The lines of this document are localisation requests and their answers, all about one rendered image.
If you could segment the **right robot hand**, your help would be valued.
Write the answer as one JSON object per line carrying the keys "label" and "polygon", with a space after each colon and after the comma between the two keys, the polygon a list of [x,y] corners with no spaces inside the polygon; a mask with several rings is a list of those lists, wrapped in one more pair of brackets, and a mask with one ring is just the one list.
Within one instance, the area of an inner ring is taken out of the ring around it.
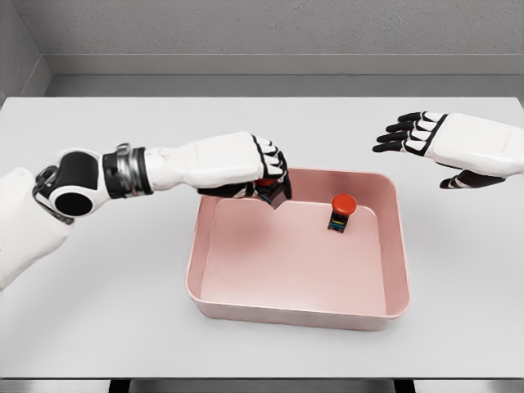
{"label": "right robot hand", "polygon": [[458,169],[440,183],[442,189],[487,187],[510,176],[504,144],[512,130],[507,124],[460,113],[412,112],[387,126],[373,151],[406,152]]}

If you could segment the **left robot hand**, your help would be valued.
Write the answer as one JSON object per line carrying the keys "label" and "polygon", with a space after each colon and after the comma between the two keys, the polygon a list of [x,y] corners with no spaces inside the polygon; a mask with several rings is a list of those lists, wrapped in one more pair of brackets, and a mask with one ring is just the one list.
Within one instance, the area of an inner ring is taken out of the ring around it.
{"label": "left robot hand", "polygon": [[195,143],[196,161],[188,183],[201,195],[257,197],[254,182],[272,178],[290,183],[287,160],[273,142],[248,132],[230,133]]}

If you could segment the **red-button industrial switch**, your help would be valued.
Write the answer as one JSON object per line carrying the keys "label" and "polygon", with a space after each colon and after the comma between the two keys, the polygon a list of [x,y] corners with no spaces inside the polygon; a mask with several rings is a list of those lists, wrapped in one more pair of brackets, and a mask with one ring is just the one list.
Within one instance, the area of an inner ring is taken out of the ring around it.
{"label": "red-button industrial switch", "polygon": [[328,222],[328,229],[343,233],[349,217],[356,211],[356,200],[349,194],[339,193],[332,198],[332,213]]}
{"label": "red-button industrial switch", "polygon": [[254,185],[257,197],[275,210],[291,199],[290,183],[286,179],[282,181],[272,178],[258,179]]}

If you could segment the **pink rectangular basket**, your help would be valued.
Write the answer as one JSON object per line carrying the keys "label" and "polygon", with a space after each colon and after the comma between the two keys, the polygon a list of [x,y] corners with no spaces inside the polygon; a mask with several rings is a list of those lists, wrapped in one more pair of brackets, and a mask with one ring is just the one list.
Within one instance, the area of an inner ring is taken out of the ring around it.
{"label": "pink rectangular basket", "polygon": [[[383,174],[292,169],[293,198],[201,199],[186,288],[211,318],[378,331],[410,304],[397,190]],[[343,233],[332,198],[357,203]]]}

